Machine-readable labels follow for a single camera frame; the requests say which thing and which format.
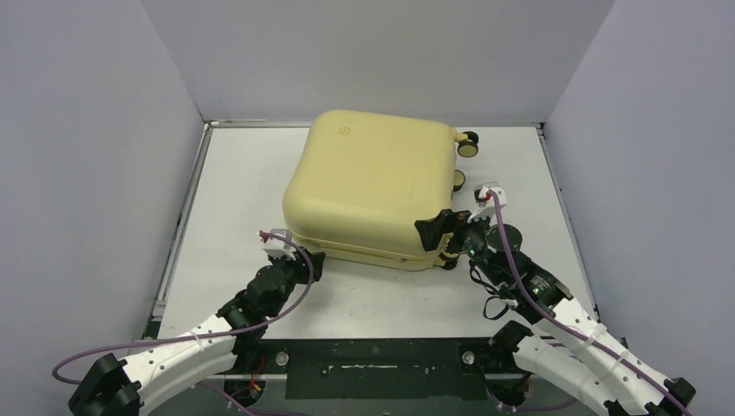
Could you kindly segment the yellow suitcase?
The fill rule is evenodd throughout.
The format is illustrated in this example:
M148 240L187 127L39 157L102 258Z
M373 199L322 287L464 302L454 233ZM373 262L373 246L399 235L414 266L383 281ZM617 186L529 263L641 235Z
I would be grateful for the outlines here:
M311 123L283 194L294 238L328 257L403 270L457 265L457 254L423 250L416 220L452 211L465 182L458 158L478 135L434 120L333 109Z

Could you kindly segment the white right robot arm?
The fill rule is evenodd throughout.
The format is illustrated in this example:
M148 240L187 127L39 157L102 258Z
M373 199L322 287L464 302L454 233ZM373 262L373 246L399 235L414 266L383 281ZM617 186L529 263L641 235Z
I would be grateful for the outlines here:
M472 279L522 317L489 340L497 368L538 375L598 415L690 413L695 387L632 354L568 287L521 251L516 227L449 209L414 226L424 250L467 256Z

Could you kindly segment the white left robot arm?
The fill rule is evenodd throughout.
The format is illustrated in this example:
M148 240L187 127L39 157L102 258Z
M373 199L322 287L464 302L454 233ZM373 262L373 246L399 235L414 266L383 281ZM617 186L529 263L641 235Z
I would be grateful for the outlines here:
M207 377L252 370L269 324L296 286L320 280L326 256L306 250L270 257L246 288L191 330L144 342L140 352L97 359L68 400L74 415L148 415Z

